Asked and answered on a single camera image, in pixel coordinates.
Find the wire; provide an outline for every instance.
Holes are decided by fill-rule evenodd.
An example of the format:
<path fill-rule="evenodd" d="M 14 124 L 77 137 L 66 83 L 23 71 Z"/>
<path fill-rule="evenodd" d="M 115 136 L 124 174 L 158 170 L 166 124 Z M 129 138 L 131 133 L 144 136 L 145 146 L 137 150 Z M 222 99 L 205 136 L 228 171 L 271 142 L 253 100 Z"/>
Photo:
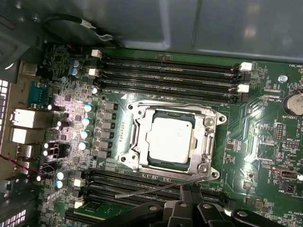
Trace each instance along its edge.
<path fill-rule="evenodd" d="M 168 188 L 171 188 L 171 187 L 174 187 L 174 186 L 181 186 L 181 185 L 184 185 L 184 184 L 193 183 L 193 182 L 197 182 L 197 181 L 204 181 L 204 177 L 201 177 L 201 178 L 198 178 L 198 179 L 195 179 L 195 180 L 191 180 L 191 181 L 181 182 L 181 183 L 173 183 L 173 184 L 170 184 L 170 185 L 166 185 L 166 186 L 159 187 L 159 188 L 154 188 L 154 189 L 148 189 L 148 190 L 126 193 L 126 194 L 117 194 L 117 195 L 115 195 L 115 198 L 120 199 L 120 198 L 126 198 L 126 197 L 130 197 L 130 196 L 134 196 L 134 195 L 141 195 L 141 194 L 146 194 L 146 193 L 162 191 L 164 189 L 168 189 Z"/>
<path fill-rule="evenodd" d="M 4 157 L 3 155 L 0 155 L 0 157 L 3 158 L 3 159 L 6 160 L 6 161 L 9 161 L 10 163 L 12 163 L 12 164 L 14 164 L 14 165 L 17 165 L 17 166 L 19 166 L 19 167 L 21 167 L 21 168 L 23 168 L 23 169 L 29 171 L 29 172 L 41 173 L 41 172 L 40 172 L 39 170 L 37 170 L 37 169 L 29 169 L 29 168 L 27 168 L 27 167 L 25 167 L 25 166 L 19 164 L 19 163 L 16 162 L 15 160 L 10 159 L 9 157 Z"/>
<path fill-rule="evenodd" d="M 48 36 L 53 38 L 55 41 L 59 43 L 64 43 L 66 44 L 67 42 L 59 35 L 51 32 L 48 28 L 47 25 L 56 20 L 63 20 L 63 21 L 71 21 L 77 24 L 80 24 L 87 29 L 92 29 L 95 33 L 95 35 L 101 40 L 101 41 L 109 41 L 112 45 L 115 46 L 115 48 L 122 48 L 122 46 L 115 40 L 113 40 L 112 35 L 109 35 L 109 32 L 107 32 L 105 29 L 93 26 L 90 22 L 83 20 L 79 17 L 75 17 L 72 15 L 67 15 L 67 14 L 52 14 L 50 16 L 45 17 L 41 21 L 41 29 L 43 30 L 44 33 L 46 33 Z"/>

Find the white connector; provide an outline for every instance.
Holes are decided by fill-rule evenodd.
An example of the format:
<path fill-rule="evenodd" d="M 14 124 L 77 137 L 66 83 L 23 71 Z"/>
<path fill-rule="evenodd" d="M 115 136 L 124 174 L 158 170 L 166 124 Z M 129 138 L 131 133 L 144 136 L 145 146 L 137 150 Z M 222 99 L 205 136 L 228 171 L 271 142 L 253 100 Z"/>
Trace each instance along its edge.
<path fill-rule="evenodd" d="M 251 71 L 252 63 L 242 62 L 240 65 L 240 71 Z"/>
<path fill-rule="evenodd" d="M 97 76 L 99 76 L 99 70 L 98 69 L 89 69 L 89 75 L 97 77 Z"/>
<path fill-rule="evenodd" d="M 100 50 L 92 50 L 91 56 L 94 58 L 102 58 L 102 52 Z"/>
<path fill-rule="evenodd" d="M 248 93 L 250 91 L 249 84 L 239 84 L 237 92 L 241 93 Z"/>

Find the metal socket frame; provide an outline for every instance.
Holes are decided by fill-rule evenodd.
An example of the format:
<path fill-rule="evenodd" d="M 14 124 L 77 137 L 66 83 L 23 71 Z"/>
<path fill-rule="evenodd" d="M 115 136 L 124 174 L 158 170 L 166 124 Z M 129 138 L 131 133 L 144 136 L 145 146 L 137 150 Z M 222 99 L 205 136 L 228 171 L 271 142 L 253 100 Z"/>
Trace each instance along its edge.
<path fill-rule="evenodd" d="M 153 115 L 157 110 L 192 114 L 195 128 L 192 130 L 189 151 L 190 165 L 186 171 L 152 166 L 148 162 L 149 143 L 147 133 L 152 129 Z M 133 143 L 128 152 L 119 156 L 119 161 L 134 172 L 158 175 L 181 180 L 210 181 L 218 179 L 220 173 L 211 167 L 216 126 L 227 122 L 227 117 L 212 107 L 200 104 L 178 104 L 152 100 L 129 103 L 127 110 L 134 116 L 135 132 Z"/>

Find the black cable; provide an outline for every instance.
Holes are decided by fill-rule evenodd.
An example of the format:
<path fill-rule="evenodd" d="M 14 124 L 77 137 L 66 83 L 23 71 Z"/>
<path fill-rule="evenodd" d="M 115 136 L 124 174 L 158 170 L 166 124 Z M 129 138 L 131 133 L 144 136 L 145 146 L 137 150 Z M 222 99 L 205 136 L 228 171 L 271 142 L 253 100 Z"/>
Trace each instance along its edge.
<path fill-rule="evenodd" d="M 86 27 L 87 29 L 92 29 L 100 40 L 102 40 L 102 37 L 105 36 L 105 35 L 111 36 L 111 35 L 108 35 L 109 33 L 105 29 L 93 26 L 90 22 L 88 22 L 86 20 L 83 20 L 79 17 L 75 17 L 75 16 L 67 15 L 67 14 L 52 14 L 50 16 L 45 17 L 41 21 L 41 29 L 44 33 L 46 33 L 48 36 L 50 36 L 52 39 L 54 39 L 58 43 L 64 43 L 65 44 L 65 43 L 67 43 L 67 41 L 65 41 L 61 36 L 51 32 L 47 28 L 47 25 L 50 22 L 56 21 L 56 20 L 71 21 L 71 22 L 77 23 L 79 25 L 82 25 L 82 26 Z M 112 45 L 114 45 L 116 48 L 122 48 L 122 46 L 117 41 L 115 41 L 114 39 L 109 40 L 109 42 Z"/>

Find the screw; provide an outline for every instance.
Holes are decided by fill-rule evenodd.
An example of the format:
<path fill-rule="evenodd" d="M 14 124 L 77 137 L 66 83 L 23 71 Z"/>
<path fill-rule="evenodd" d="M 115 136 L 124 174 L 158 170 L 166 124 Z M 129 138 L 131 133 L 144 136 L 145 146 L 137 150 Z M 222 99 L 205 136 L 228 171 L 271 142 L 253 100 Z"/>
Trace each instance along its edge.
<path fill-rule="evenodd" d="M 238 212 L 238 215 L 241 216 L 241 217 L 246 217 L 246 216 L 248 216 L 248 214 L 245 213 L 244 211 L 239 211 L 239 212 Z"/>
<path fill-rule="evenodd" d="M 206 171 L 207 171 L 207 166 L 200 166 L 199 171 L 200 171 L 201 173 L 206 173 Z"/>
<path fill-rule="evenodd" d="M 208 126 L 208 127 L 210 127 L 210 126 L 213 126 L 214 125 L 214 120 L 213 120 L 213 118 L 206 118 L 205 119 L 205 125 L 206 126 Z"/>
<path fill-rule="evenodd" d="M 151 206 L 150 210 L 156 210 L 157 208 L 155 206 Z"/>
<path fill-rule="evenodd" d="M 203 204 L 203 207 L 206 208 L 206 209 L 210 209 L 212 207 L 212 205 L 206 203 L 206 204 Z"/>
<path fill-rule="evenodd" d="M 286 83 L 286 82 L 288 81 L 288 76 L 286 76 L 286 75 L 281 75 L 281 76 L 279 76 L 278 81 L 279 81 L 281 84 L 284 84 L 284 83 Z"/>

